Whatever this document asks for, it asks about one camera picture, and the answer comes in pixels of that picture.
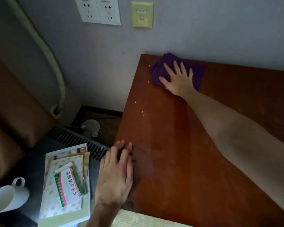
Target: white mug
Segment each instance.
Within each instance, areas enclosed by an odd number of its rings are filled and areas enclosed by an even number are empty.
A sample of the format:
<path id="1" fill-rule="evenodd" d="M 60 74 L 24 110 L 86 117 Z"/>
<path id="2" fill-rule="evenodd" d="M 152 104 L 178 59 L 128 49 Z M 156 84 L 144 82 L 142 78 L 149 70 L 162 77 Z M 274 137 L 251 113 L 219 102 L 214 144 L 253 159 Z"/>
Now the white mug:
<path id="1" fill-rule="evenodd" d="M 0 213 L 15 210 L 23 206 L 28 200 L 29 190 L 24 186 L 25 179 L 15 178 L 11 186 L 3 186 L 0 188 Z"/>

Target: electrical outlet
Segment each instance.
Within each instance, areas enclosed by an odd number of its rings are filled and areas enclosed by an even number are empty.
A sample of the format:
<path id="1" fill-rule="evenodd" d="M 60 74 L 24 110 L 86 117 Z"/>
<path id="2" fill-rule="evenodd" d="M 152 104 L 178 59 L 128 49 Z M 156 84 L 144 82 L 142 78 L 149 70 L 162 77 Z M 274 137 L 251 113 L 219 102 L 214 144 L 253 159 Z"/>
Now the electrical outlet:
<path id="1" fill-rule="evenodd" d="M 96 0 L 102 24 L 121 25 L 118 0 Z"/>
<path id="2" fill-rule="evenodd" d="M 75 0 L 82 21 L 101 23 L 96 0 Z"/>

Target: air vent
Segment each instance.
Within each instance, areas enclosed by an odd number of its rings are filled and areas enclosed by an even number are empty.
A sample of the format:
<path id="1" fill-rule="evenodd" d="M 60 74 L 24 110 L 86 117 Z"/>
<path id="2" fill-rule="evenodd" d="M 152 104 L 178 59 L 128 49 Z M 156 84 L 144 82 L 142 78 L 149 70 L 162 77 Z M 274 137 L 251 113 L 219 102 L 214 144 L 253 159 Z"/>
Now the air vent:
<path id="1" fill-rule="evenodd" d="M 100 162 L 102 157 L 109 150 L 109 147 L 107 146 L 101 145 L 98 142 L 60 126 L 55 126 L 46 136 L 67 147 L 87 143 L 90 158 L 98 162 Z"/>

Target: wooden desk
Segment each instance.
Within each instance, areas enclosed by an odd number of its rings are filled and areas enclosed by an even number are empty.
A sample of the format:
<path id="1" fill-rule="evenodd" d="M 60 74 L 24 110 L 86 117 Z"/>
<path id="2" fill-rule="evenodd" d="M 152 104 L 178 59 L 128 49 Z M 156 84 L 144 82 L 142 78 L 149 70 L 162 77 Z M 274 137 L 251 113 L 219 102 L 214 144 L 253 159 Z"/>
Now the wooden desk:
<path id="1" fill-rule="evenodd" d="M 284 211 L 220 154 L 186 102 L 151 83 L 159 58 L 141 55 L 116 138 L 134 146 L 123 208 L 192 226 L 284 226 Z M 207 65 L 200 92 L 284 141 L 283 71 L 196 63 Z"/>

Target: gray wall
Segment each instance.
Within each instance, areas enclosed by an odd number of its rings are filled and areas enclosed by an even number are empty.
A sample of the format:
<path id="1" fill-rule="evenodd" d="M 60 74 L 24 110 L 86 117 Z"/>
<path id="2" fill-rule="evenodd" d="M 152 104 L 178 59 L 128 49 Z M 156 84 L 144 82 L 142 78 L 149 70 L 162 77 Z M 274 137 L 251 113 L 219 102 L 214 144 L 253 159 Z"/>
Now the gray wall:
<path id="1" fill-rule="evenodd" d="M 54 73 L 3 0 L 0 0 L 0 59 L 45 109 L 49 111 L 57 103 L 59 89 Z M 80 100 L 66 87 L 65 108 L 59 122 L 70 125 L 80 106 Z"/>
<path id="2" fill-rule="evenodd" d="M 123 111 L 141 53 L 284 70 L 284 0 L 119 0 L 122 26 L 83 23 L 75 0 L 19 1 L 84 105 Z M 131 1 L 154 3 L 153 29 L 131 27 Z"/>

